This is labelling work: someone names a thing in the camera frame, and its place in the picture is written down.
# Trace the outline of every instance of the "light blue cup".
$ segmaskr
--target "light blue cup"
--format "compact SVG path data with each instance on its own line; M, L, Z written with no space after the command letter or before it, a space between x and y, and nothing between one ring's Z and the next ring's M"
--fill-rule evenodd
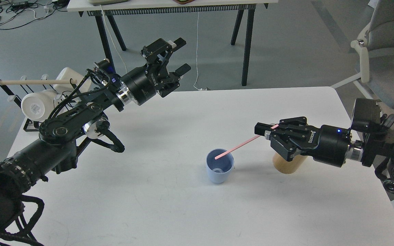
M230 172L233 169L233 156L232 154L227 154L218 160L215 157L219 154L226 152L225 149L214 149L209 152L206 157L206 172L210 181L215 184L220 184L226 181Z

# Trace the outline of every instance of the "white table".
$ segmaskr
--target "white table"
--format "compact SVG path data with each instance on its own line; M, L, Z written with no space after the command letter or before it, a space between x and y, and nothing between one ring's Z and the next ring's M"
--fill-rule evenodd
M106 114L125 152L91 143L77 169L27 193L45 201L33 229L45 245L394 245L394 209L361 163L307 158L284 175L260 137L233 152L226 182L206 175L206 154L250 138L257 122L349 127L330 87L173 92ZM20 131L10 155L36 138Z
M104 14L107 16L111 24L112 30L114 31L116 39L119 42L119 46L123 51L127 50L127 47L122 40L121 33L119 32L118 26L116 25L114 19L114 15L238 10L230 42L231 45L235 45L242 15L244 14L244 10L247 10L246 42L244 47L244 61L241 78L242 86L246 86L247 75L249 73L250 46L252 43L253 19L255 15L256 4L264 3L267 8L269 3L277 2L278 0L196 0L187 4L179 4L173 0L131 0L124 3L104 5L102 8L104 10ZM110 53L107 34L104 28L105 23L103 23L102 19L103 13L101 12L100 6L93 6L87 0L70 0L67 10L78 11L80 16L82 15L83 11L86 11L89 16L95 16L105 57L108 58L112 64L114 64Z

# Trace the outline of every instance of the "gray chair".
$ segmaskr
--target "gray chair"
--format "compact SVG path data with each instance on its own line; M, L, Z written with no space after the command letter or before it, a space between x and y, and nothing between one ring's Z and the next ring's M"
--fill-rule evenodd
M360 56L360 72L345 83L361 78L361 84L357 86L361 91L367 87L394 109L394 0L378 2L370 23L358 39L351 42L351 47Z

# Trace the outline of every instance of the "table leg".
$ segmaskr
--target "table leg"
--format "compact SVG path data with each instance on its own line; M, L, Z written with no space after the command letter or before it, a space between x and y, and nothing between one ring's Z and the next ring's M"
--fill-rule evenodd
M112 29L114 30L116 39L118 40L119 46L121 46L122 51L126 51L126 45L124 44L124 41L122 40L121 33L119 33L118 26L116 25L115 19L113 15L108 15L107 18L109 19L110 25L112 26Z
M255 10L249 9L247 14L247 29L246 29L246 46L244 47L244 63L242 64L242 78L241 85L247 85L247 74L249 73L249 58L250 58L250 45L252 44L252 30L253 30L253 18L255 16Z
M232 39L230 41L230 45L235 45L236 36L238 35L239 25L241 24L242 14L244 14L244 10L238 10L238 14L236 15L235 27L233 28Z
M114 61L112 60L112 54L110 53L109 42L107 40L106 30L104 29L104 23L101 16L95 16L97 21L98 32L100 33L101 43L103 44L104 55L109 59L111 66L115 70Z

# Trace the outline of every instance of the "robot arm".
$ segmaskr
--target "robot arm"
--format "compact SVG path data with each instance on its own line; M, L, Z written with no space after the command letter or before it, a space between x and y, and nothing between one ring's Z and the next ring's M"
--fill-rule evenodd
M274 124L257 123L255 134L270 140L270 146L287 161L294 156L309 155L318 162L341 167L346 159L361 162L370 167L377 155L385 160L375 169L375 174L383 182L384 188L394 193L394 115L382 115L374 100L358 98L348 129L322 125L309 126L306 117L280 120ZM363 141L351 141L351 130L363 133ZM382 174L387 169L389 177Z
M184 64L175 72L168 73L166 66L172 53L185 44L182 38L174 42L158 39L144 46L141 55L147 63L124 76L115 73L107 60L96 63L93 70L88 70L74 91L39 126L39 139L0 163L0 238L41 245L31 234L31 229L41 216L44 203L39 198L23 193L38 180L47 181L45 174L51 170L59 174L76 168L78 156L91 142L115 152L123 152L124 145L109 130L104 110L114 105L122 111L132 101L142 105L156 93L165 97L177 89L180 77L191 67ZM96 88L80 93L78 89L88 78L91 78ZM59 114L75 98L80 98L80 102L69 111ZM86 138L77 146L76 140L83 135ZM98 139L103 135L112 143ZM28 223L23 216L24 202L38 205L37 212ZM13 222L16 222L19 232L6 232L5 229Z

